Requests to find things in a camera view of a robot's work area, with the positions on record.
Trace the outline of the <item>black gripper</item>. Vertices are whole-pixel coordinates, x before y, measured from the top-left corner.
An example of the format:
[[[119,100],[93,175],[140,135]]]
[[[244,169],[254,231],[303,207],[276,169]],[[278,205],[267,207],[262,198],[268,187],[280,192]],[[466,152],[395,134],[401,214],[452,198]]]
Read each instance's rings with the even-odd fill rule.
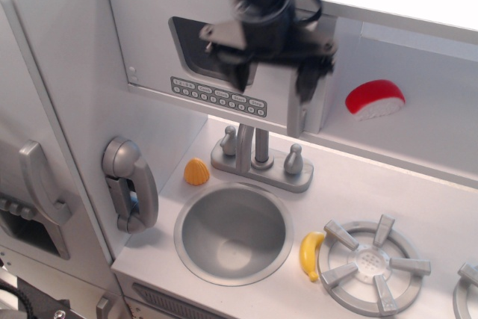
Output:
[[[204,25],[199,38],[224,63],[227,81],[239,92],[245,91],[255,61],[299,65],[295,91],[299,103],[306,104],[319,80],[333,72],[336,52],[330,37],[310,27],[322,16],[321,0],[315,2],[315,13],[300,16],[295,0],[280,0],[270,8],[232,0],[233,19]]]

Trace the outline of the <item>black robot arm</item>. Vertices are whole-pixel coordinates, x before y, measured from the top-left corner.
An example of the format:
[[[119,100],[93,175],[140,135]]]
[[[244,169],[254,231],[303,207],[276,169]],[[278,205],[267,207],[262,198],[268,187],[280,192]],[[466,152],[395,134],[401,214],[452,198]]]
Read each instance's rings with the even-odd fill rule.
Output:
[[[311,101],[318,81],[334,68],[334,43],[309,25],[323,11],[300,19],[295,0],[233,0],[234,19],[205,25],[199,33],[206,51],[234,88],[244,92],[252,63],[265,62],[297,68],[295,93],[302,104]]]

